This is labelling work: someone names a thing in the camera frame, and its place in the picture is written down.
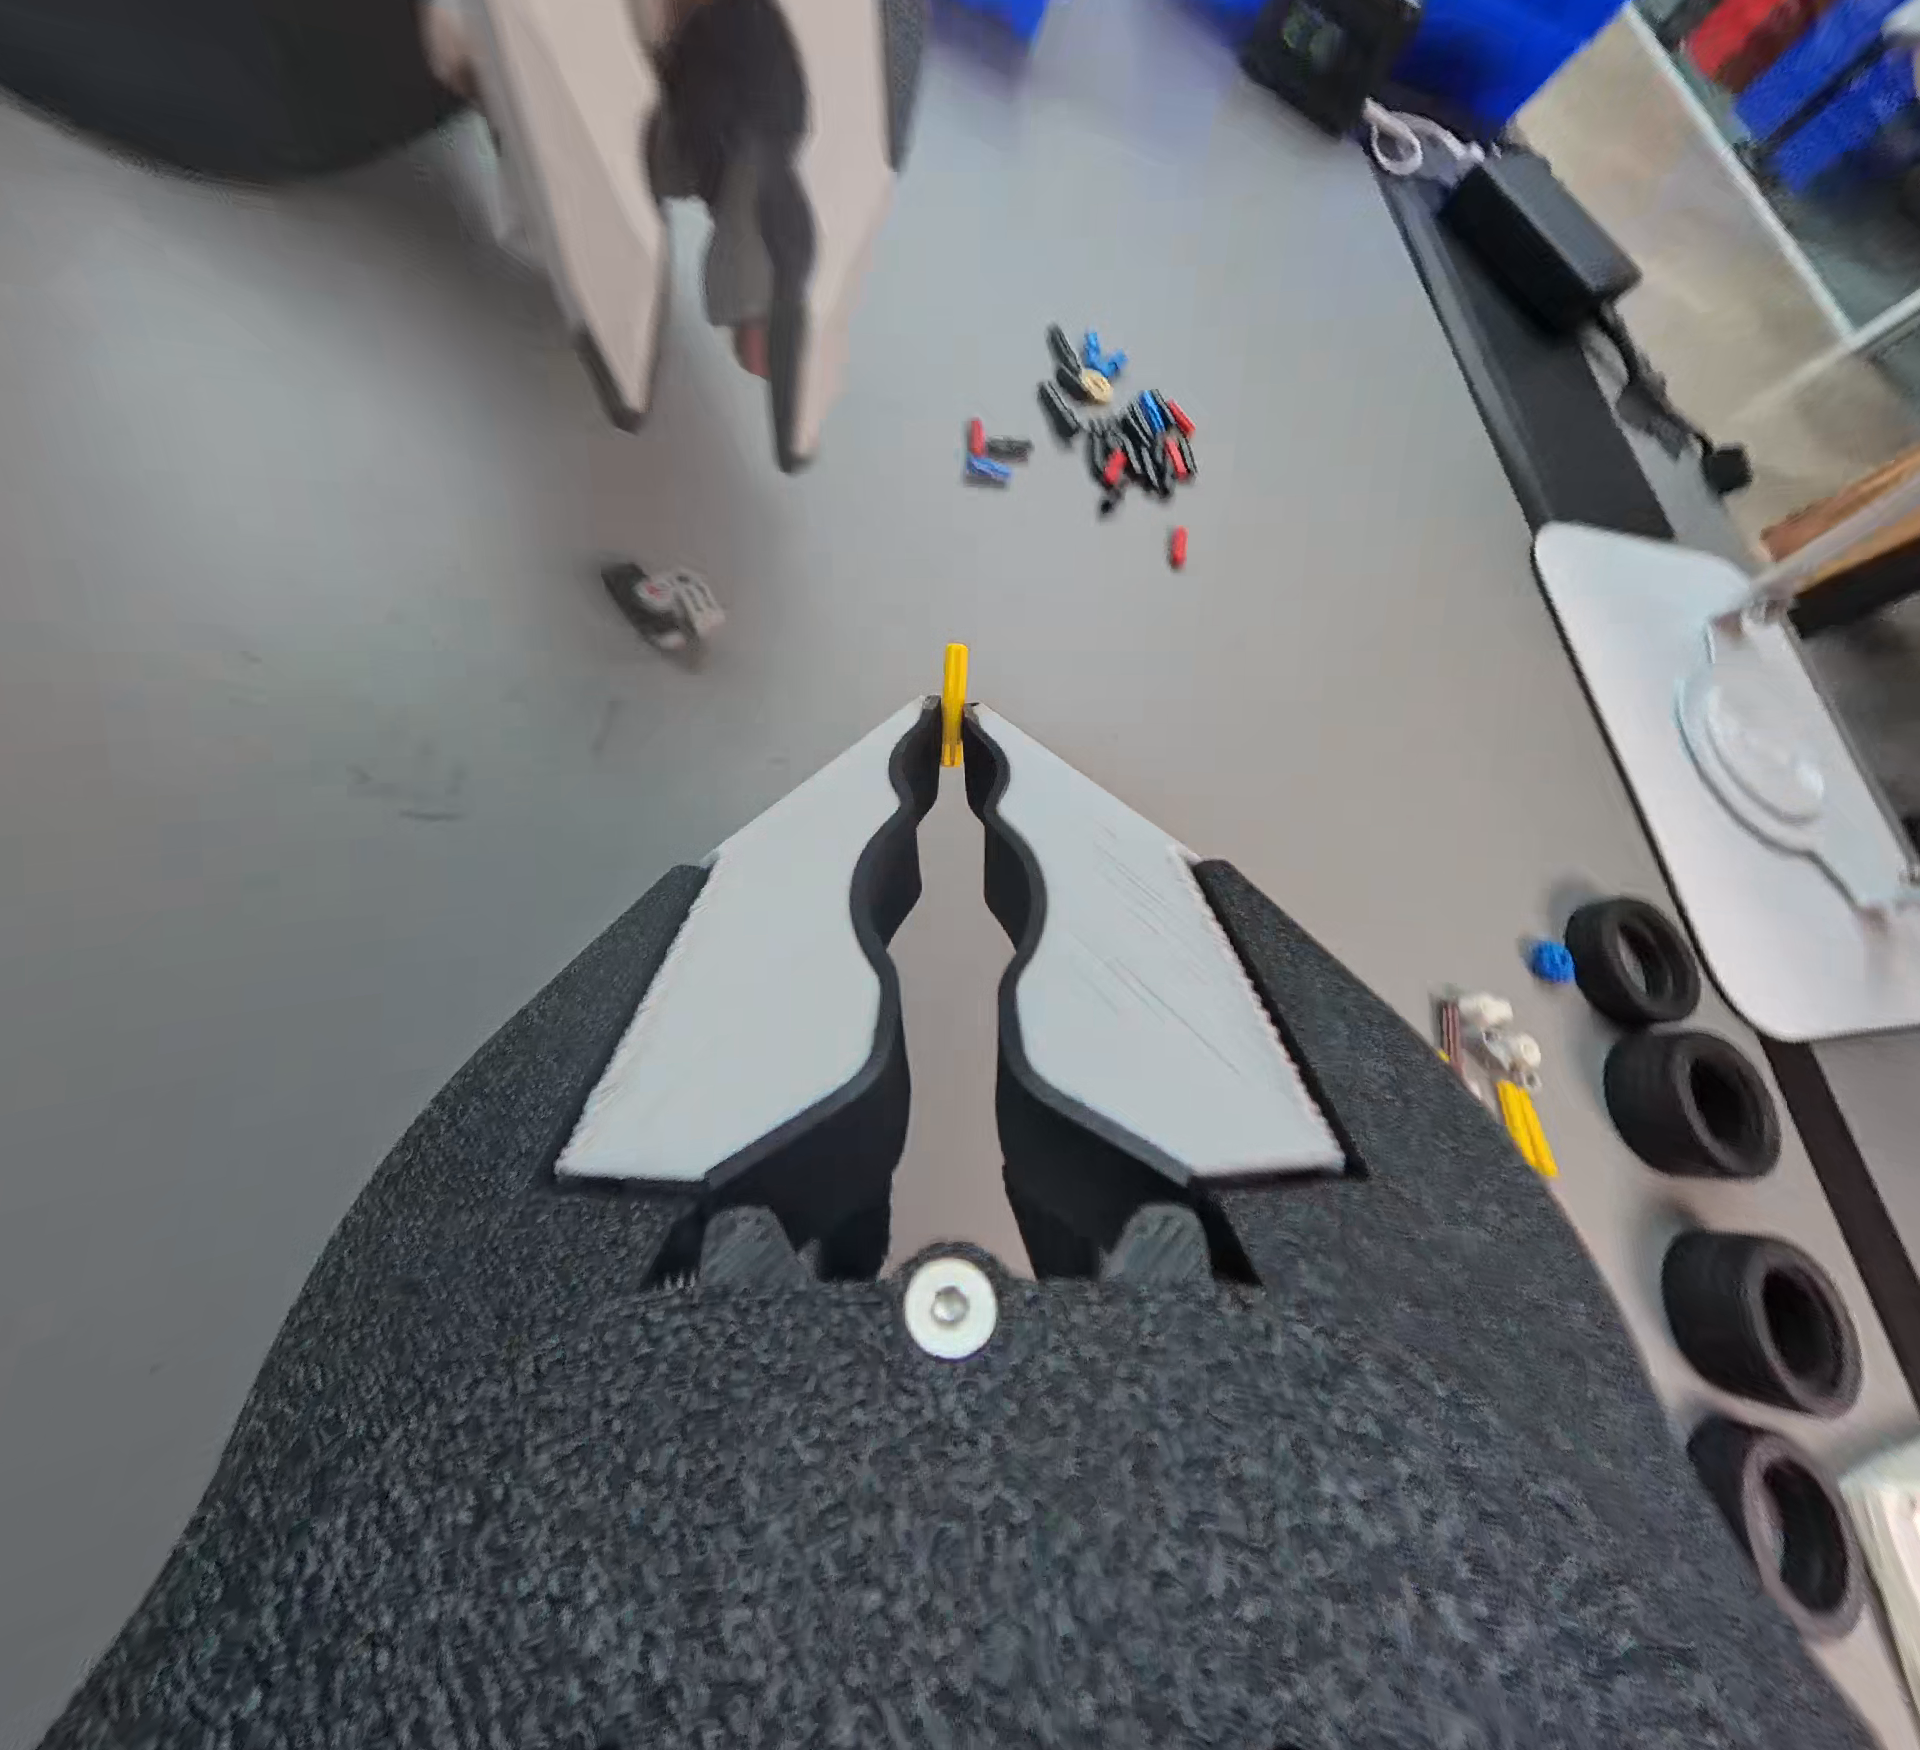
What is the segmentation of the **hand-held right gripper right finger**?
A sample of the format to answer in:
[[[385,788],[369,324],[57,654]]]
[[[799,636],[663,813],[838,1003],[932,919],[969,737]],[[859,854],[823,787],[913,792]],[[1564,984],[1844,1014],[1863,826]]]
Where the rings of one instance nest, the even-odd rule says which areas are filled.
[[[1062,1187],[1082,1152],[1176,1191],[1341,1175],[1197,856],[996,710],[967,710],[964,753],[986,903],[1013,945],[996,1023],[1009,1169]]]

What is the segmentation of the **black power adapter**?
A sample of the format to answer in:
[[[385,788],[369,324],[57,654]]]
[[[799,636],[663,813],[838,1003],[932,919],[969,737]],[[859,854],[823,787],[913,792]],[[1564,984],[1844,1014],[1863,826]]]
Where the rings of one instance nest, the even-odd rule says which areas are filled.
[[[1603,322],[1642,283],[1637,261],[1535,152],[1475,162],[1437,220],[1508,303],[1556,336]]]

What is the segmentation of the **pile of small connector pins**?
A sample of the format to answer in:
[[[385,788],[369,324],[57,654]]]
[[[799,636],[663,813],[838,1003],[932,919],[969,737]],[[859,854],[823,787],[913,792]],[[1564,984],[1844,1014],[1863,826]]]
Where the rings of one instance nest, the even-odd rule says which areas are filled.
[[[971,418],[961,442],[961,474],[969,485],[1005,487],[1049,444],[1070,458],[1092,492],[1098,520],[1116,516],[1131,497],[1167,505],[1197,478],[1197,425],[1184,406],[1136,368],[1129,353],[1092,327],[1068,330],[1047,322],[1043,370],[1033,387],[1026,430],[996,430]],[[1112,403],[1094,407],[1075,390],[1081,368],[1112,383]]]

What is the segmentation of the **white book stand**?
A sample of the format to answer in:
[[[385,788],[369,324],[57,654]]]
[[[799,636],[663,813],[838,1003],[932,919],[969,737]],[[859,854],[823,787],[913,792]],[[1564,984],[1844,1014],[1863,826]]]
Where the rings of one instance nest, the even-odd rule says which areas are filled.
[[[1809,670],[1790,610],[1915,518],[1915,474],[1763,570],[1550,520],[1548,609],[1727,1003],[1780,1042],[1918,1024],[1915,849]]]

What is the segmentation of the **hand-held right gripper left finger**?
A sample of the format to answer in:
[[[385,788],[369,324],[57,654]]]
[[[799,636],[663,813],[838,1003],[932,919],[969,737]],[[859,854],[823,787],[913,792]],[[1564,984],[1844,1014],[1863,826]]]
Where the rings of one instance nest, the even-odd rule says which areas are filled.
[[[877,1082],[937,792],[940,703],[920,697],[708,853],[557,1180],[721,1187]]]

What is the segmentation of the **grey desk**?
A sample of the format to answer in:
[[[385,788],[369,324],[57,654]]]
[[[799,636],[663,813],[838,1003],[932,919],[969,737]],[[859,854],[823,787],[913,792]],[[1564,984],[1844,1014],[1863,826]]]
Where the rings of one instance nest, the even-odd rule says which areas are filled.
[[[1582,892],[1667,887],[1361,154],[1173,0],[1070,0],[1026,58],[944,16],[847,388],[784,475],[692,252],[650,419],[604,422],[465,148],[243,194],[3,108],[3,1745],[147,1591],[421,1106],[952,638],[1403,1017],[1520,1003],[1553,1191],[1676,1413],[1708,1390],[1658,1247],[1692,1215],[1841,1285],[1832,1466],[1915,1430],[1797,1128],[1746,1198],[1662,1187],[1601,1029],[1520,967]],[[971,418],[1028,427],[1047,322],[1193,418],[1176,502],[1098,520],[1044,442],[964,480]],[[725,626],[662,655],[602,562],[698,570]]]

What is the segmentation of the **black charger with green display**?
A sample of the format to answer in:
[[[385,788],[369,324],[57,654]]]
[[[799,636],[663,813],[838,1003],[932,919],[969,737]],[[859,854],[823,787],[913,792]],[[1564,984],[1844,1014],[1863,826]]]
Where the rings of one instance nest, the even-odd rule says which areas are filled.
[[[1264,0],[1237,67],[1323,135],[1349,136],[1426,8],[1428,0]]]

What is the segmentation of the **black toy tire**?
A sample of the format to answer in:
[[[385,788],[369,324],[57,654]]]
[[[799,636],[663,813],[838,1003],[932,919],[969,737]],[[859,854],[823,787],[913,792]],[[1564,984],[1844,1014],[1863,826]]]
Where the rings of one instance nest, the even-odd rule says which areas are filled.
[[[1686,1449],[1766,1596],[1809,1641],[1850,1634],[1865,1566],[1831,1474],[1789,1437],[1725,1416],[1702,1419]]]
[[[1714,1033],[1623,1035],[1603,1066],[1603,1098],[1628,1149],[1665,1175],[1752,1182],[1783,1154],[1766,1082],[1737,1042]]]
[[[1623,1031],[1690,1017],[1702,978],[1686,934],[1652,901],[1597,897],[1564,925],[1573,984],[1591,1007]]]
[[[1763,1234],[1687,1229],[1662,1267],[1667,1331],[1708,1382],[1742,1402],[1837,1418],[1859,1399],[1859,1332],[1803,1250]]]

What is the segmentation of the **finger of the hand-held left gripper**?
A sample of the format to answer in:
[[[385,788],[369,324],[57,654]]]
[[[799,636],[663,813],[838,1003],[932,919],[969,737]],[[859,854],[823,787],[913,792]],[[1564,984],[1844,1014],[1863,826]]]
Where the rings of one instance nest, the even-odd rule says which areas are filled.
[[[781,468],[819,451],[851,313],[896,197],[883,0],[759,0],[776,73],[755,220],[770,261],[767,388]]]
[[[563,320],[619,427],[654,402],[667,237],[635,0],[464,0],[482,111]]]

